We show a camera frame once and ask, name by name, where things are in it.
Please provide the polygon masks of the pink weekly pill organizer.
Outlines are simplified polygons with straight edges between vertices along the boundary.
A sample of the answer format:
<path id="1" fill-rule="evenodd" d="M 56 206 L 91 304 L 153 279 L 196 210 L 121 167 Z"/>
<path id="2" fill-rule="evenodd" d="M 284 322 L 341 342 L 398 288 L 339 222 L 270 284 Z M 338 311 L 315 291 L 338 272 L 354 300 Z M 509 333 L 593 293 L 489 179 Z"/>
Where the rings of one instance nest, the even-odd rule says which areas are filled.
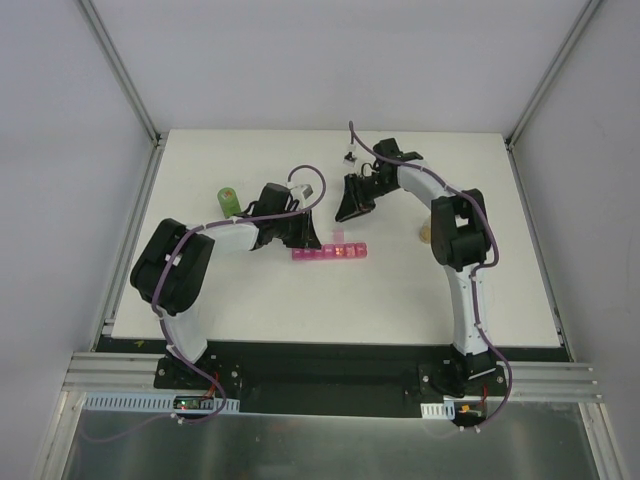
<path id="1" fill-rule="evenodd" d="M 335 229 L 332 240 L 322 244 L 319 249 L 292 249 L 291 259 L 302 261 L 360 260 L 368 257 L 365 242 L 347 242 L 343 229 Z"/>

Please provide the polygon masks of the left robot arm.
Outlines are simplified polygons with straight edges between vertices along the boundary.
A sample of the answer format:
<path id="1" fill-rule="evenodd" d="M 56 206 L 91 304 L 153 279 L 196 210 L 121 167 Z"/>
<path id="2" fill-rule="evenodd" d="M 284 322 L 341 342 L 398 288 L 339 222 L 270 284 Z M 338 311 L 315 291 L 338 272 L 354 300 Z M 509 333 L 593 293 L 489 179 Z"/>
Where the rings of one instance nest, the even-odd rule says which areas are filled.
<path id="1" fill-rule="evenodd" d="M 167 218 L 156 227 L 130 284 L 159 318 L 167 350 L 181 360 L 176 375 L 188 388 L 202 388 L 211 377 L 210 363 L 201 358 L 207 339 L 195 307 L 211 261 L 273 240 L 288 249 L 321 249 L 307 205 L 312 193 L 309 184 L 268 183 L 258 200 L 227 220 L 189 228 Z"/>

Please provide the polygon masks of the clear pill bottle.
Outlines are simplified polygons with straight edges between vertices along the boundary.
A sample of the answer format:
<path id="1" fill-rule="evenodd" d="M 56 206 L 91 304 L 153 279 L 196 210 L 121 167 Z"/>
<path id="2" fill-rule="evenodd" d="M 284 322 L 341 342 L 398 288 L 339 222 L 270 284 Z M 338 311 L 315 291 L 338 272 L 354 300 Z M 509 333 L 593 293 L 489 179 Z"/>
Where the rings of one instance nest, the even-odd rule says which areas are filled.
<path id="1" fill-rule="evenodd" d="M 419 238 L 425 244 L 431 243 L 431 225 L 428 222 L 425 222 L 421 225 L 421 228 L 419 230 Z"/>

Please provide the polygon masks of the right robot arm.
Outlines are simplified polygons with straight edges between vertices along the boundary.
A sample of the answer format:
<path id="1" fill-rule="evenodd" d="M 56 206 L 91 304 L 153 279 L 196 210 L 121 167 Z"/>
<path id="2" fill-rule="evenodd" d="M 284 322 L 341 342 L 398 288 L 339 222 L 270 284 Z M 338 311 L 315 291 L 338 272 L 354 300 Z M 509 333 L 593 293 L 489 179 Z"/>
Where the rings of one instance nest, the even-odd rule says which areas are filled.
<path id="1" fill-rule="evenodd" d="M 375 200 L 402 189 L 428 207 L 430 246 L 446 273 L 454 318 L 451 357 L 429 375 L 437 392 L 454 398 L 473 394 L 496 369 L 483 298 L 483 270 L 495 250 L 495 237 L 486 215 L 483 194 L 458 190 L 430 169 L 416 152 L 402 152 L 396 140 L 378 142 L 371 154 L 371 172 L 344 176 L 344 189 L 335 220 L 342 223 L 372 212 Z"/>

